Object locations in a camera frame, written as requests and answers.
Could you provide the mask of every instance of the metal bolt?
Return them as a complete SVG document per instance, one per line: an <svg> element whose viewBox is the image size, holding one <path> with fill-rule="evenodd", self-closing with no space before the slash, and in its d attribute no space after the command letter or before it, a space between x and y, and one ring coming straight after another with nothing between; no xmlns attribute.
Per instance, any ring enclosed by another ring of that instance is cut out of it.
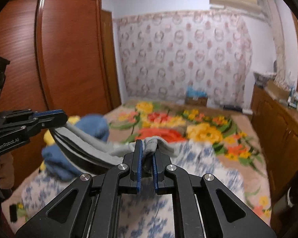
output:
<svg viewBox="0 0 298 238"><path fill-rule="evenodd" d="M118 165L119 170L126 170L127 168L128 168L128 165L126 165L126 164L119 164Z"/></svg>
<svg viewBox="0 0 298 238"><path fill-rule="evenodd" d="M213 180L214 180L214 175L212 175L212 174L206 174L206 175L204 176L204 178L205 178L205 180L207 180L207 181L213 181Z"/></svg>
<svg viewBox="0 0 298 238"><path fill-rule="evenodd" d="M176 167L175 165L168 165L168 166L167 166L167 169L168 169L169 171L174 171L174 170L177 169L177 167Z"/></svg>
<svg viewBox="0 0 298 238"><path fill-rule="evenodd" d="M89 174L82 174L79 178L82 180L82 181L88 181L90 179L90 175Z"/></svg>

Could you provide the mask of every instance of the wooden wardrobe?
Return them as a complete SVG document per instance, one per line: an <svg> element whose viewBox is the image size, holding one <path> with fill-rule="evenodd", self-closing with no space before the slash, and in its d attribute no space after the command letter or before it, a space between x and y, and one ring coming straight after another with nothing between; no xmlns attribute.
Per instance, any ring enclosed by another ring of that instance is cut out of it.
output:
<svg viewBox="0 0 298 238"><path fill-rule="evenodd" d="M0 56L11 63L0 111L63 109L84 116L120 105L112 29L101 24L111 18L101 19L100 8L101 0L11 0L5 6ZM43 134L13 151L15 187L41 164Z"/></svg>

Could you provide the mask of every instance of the white curtain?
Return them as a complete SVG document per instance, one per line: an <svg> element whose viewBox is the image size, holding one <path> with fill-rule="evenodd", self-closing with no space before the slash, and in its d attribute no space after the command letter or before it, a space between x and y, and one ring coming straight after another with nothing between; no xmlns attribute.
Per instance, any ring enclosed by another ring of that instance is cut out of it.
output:
<svg viewBox="0 0 298 238"><path fill-rule="evenodd" d="M277 53L277 76L275 83L283 87L285 86L286 64L285 64L285 39L283 33L283 25L275 0L262 0L264 10L267 14L267 22L271 27L274 43Z"/></svg>
<svg viewBox="0 0 298 238"><path fill-rule="evenodd" d="M252 42L229 11L151 13L116 20L129 96L183 99L188 86L222 104L243 104Z"/></svg>

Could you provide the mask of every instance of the brown box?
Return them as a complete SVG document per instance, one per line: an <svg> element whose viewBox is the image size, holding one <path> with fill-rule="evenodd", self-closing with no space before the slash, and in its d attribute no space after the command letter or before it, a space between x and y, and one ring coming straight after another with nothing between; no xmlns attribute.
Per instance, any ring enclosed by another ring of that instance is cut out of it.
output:
<svg viewBox="0 0 298 238"><path fill-rule="evenodd" d="M207 97L199 97L199 98L193 98L193 97L186 97L185 99L186 105L192 105L192 106L207 106Z"/></svg>
<svg viewBox="0 0 298 238"><path fill-rule="evenodd" d="M282 88L276 86L273 80L269 80L267 82L267 89L279 99L287 101L289 98L290 91L285 91Z"/></svg>

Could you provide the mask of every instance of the blue fabric pile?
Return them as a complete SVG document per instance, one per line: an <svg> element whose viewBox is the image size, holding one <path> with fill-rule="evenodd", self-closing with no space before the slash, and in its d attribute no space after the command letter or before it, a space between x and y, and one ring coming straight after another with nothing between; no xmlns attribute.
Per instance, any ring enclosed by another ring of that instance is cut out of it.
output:
<svg viewBox="0 0 298 238"><path fill-rule="evenodd" d="M108 139L109 127L106 119L102 115L88 114L82 117L75 126L102 141L106 142ZM82 174L82 172L66 159L56 144L42 149L42 157L48 172L57 176L62 181L70 181Z"/></svg>

